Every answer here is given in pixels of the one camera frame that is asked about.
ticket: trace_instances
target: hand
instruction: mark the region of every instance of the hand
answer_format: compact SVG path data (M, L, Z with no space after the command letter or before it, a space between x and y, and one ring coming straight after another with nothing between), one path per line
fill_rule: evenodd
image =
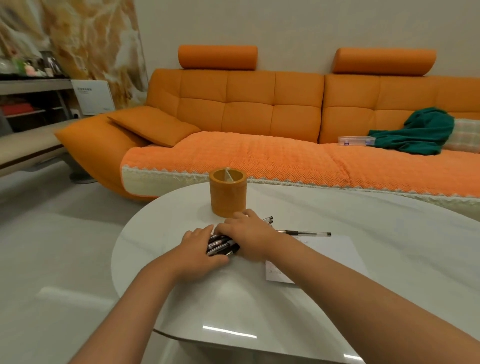
M270 246L275 243L279 232L260 219L252 210L236 212L233 218L218 224L215 234L232 238L239 246L239 255L253 261L267 260Z
M207 256L207 245L213 225L204 229L187 231L180 245L170 250L169 263L175 269L180 281L199 279L213 269L220 268L229 262L226 255Z

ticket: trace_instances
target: pen holder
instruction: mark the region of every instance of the pen holder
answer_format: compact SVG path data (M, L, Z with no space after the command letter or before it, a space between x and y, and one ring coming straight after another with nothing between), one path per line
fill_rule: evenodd
M242 170L218 168L209 173L210 200L214 214L230 218L247 205L247 174Z

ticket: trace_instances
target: sofa headrest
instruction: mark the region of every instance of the sofa headrest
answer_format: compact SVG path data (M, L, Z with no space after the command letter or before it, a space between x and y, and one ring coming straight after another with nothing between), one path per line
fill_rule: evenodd
M332 72L424 76L436 59L433 49L339 48Z
M253 71L257 67L257 46L182 45L178 53L185 69Z

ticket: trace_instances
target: round table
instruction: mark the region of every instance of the round table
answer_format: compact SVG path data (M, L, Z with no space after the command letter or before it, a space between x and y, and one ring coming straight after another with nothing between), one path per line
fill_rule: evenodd
M370 278L480 339L479 222L407 197L327 188L248 184L247 206L260 217L273 215L276 229L351 237ZM221 221L207 183L149 203L115 244L117 293L186 230ZM155 329L178 340L340 363L356 356L302 290L266 281L264 264L237 256L201 281L178 285Z

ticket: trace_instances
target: white floor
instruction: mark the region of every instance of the white floor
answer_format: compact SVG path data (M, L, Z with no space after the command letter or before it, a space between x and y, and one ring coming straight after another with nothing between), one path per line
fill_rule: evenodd
M118 299L113 246L143 204L98 183L75 185L59 162L0 178L2 363L64 364ZM143 364L313 363L197 347L152 334Z

